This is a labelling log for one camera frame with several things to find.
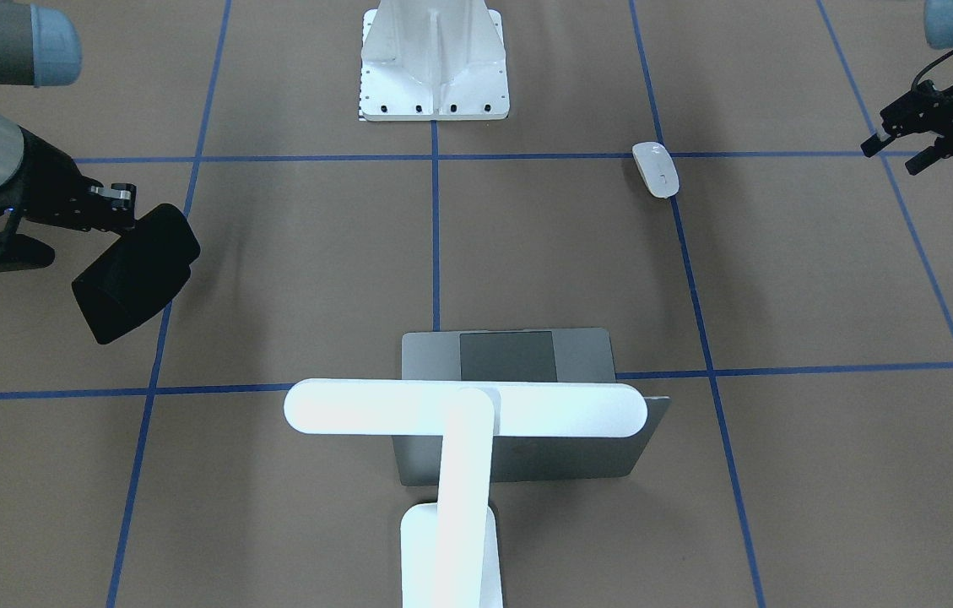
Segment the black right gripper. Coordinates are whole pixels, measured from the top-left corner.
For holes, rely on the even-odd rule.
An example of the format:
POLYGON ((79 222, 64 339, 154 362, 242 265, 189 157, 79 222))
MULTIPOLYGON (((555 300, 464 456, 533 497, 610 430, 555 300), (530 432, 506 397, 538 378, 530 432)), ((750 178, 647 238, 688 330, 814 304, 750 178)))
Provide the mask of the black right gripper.
POLYGON ((17 136, 17 161, 0 160, 0 273, 41 269, 54 262, 51 246, 21 234, 22 222, 66 230, 135 227, 137 186, 84 176, 74 160, 29 131, 17 136))

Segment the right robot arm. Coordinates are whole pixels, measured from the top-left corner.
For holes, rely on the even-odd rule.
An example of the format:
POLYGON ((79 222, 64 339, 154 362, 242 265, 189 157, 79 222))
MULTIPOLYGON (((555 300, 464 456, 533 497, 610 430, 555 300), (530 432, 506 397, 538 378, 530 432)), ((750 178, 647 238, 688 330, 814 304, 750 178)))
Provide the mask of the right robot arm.
MULTIPOLYGON (((79 28, 67 12, 35 1, 0 1, 0 90, 75 84, 85 62, 79 28)), ((107 186, 0 109, 0 272, 40 269, 54 249, 21 231, 31 222, 110 232, 125 245, 136 231, 133 186, 107 186)))

